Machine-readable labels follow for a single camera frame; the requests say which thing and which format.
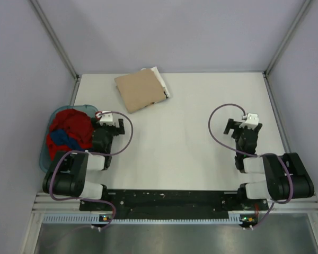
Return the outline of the dark red t shirt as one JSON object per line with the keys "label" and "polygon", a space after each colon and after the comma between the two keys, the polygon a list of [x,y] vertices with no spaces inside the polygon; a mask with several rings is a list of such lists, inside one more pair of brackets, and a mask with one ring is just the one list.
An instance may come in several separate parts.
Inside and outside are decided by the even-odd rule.
{"label": "dark red t shirt", "polygon": [[52,121],[48,134],[58,129],[64,130],[70,137],[75,138],[81,147],[80,151],[93,147],[92,134],[94,129],[91,118],[84,112],[73,108],[60,111]]}

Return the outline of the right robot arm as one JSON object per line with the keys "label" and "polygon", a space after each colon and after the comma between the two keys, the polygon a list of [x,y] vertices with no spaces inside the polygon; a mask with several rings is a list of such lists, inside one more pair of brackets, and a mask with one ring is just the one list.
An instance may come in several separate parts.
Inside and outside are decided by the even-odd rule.
{"label": "right robot arm", "polygon": [[297,153],[285,153],[281,156],[267,154],[258,157],[255,154],[258,133],[262,128],[259,123],[250,129],[243,122],[228,119],[224,134],[233,130],[231,137],[235,140],[237,150],[235,166],[242,174],[260,174],[264,180],[243,183],[238,189],[237,204],[242,209],[250,209],[257,199],[285,201],[310,198],[314,195],[314,185],[305,166]]}

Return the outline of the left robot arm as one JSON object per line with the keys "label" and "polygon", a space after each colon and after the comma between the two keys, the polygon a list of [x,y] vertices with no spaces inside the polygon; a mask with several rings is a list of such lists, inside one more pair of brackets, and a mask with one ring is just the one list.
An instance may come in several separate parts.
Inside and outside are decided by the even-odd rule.
{"label": "left robot arm", "polygon": [[104,184],[96,184],[86,180],[89,171],[103,171],[110,167],[112,157],[109,155],[112,149],[113,138],[125,134],[123,119],[115,124],[98,123],[93,120],[93,152],[106,153],[107,156],[93,155],[88,152],[68,154],[61,162],[55,179],[52,179],[56,166],[61,157],[66,153],[58,151],[45,175],[42,183],[42,190],[49,193],[52,189],[53,195],[67,197],[88,198],[98,210],[108,207],[110,198],[104,192],[107,187]]}

